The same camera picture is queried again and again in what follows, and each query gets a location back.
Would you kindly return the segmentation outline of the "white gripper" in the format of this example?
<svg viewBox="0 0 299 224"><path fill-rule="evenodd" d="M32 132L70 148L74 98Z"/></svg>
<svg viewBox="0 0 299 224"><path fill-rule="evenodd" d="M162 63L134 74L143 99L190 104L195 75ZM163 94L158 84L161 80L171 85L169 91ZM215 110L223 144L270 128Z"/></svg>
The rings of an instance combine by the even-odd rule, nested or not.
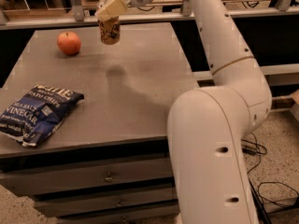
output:
<svg viewBox="0 0 299 224"><path fill-rule="evenodd" d="M152 0L99 0L95 17L99 21L109 21L124 14L129 7L143 7Z"/></svg>

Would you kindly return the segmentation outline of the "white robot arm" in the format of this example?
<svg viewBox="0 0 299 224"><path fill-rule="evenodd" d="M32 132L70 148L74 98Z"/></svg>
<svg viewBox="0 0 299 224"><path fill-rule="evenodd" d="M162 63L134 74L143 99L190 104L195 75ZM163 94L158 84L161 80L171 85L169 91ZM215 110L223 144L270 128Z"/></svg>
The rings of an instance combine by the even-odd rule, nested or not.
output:
<svg viewBox="0 0 299 224"><path fill-rule="evenodd" d="M172 104L167 138L182 224L259 224L241 140L268 116L263 72L221 0L189 0L214 80ZM100 0L99 21L152 0Z"/></svg>

